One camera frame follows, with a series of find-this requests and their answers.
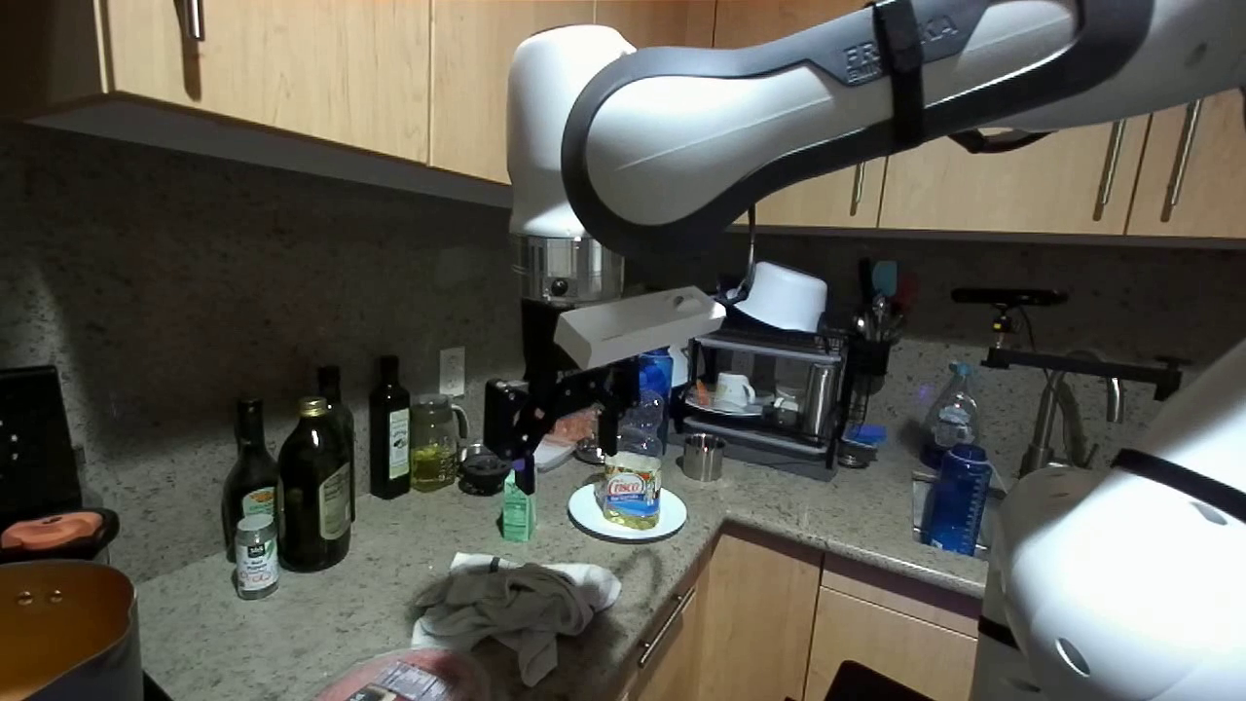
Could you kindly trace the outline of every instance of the lower cabinet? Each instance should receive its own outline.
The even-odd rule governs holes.
[[[861,661],[931,701],[972,697],[975,600],[829,562],[816,591],[807,701]]]
[[[821,701],[861,661],[964,701],[975,600],[729,524],[634,654],[626,701]]]

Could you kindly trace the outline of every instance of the dark green bottle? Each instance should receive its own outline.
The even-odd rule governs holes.
[[[351,470],[351,520],[352,520],[352,417],[351,417],[351,407],[342,402],[342,369],[339,365],[320,365],[315,369],[315,385],[320,385],[320,397],[328,402],[328,419],[339,432],[339,459]]]
[[[412,491],[412,397],[397,382],[397,359],[376,363],[376,388],[371,397],[371,491],[397,500]]]
[[[307,397],[281,444],[275,552],[284,567],[330,567],[351,548],[351,467],[328,402]]]
[[[265,448],[265,404],[254,397],[238,402],[234,417],[238,463],[223,491],[223,537],[234,562],[234,528],[249,513],[275,518],[275,463]]]

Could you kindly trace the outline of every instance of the plate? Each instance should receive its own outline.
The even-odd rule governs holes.
[[[716,414],[716,417],[764,417],[764,402],[748,402],[739,407],[724,407],[724,404],[704,404],[698,397],[683,397],[683,404],[698,407],[698,414]]]
[[[569,513],[580,528],[611,537],[611,540],[663,540],[672,537],[672,528],[681,528],[689,520],[689,507],[683,500],[677,500],[672,491],[663,491],[659,502],[659,520],[655,528],[626,528],[621,520],[611,520],[608,513],[599,513],[595,507],[595,483],[582,483],[570,500],[569,500]]]

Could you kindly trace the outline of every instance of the towel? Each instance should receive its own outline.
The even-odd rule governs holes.
[[[455,552],[451,578],[416,602],[412,652],[467,652],[497,637],[516,654],[516,679],[537,684],[555,671],[555,636],[580,636],[620,591],[620,578],[599,566]]]

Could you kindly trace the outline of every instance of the olive oil bottle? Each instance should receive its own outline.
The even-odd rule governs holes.
[[[281,444],[275,552],[284,567],[330,567],[351,548],[351,467],[324,397],[302,397]]]

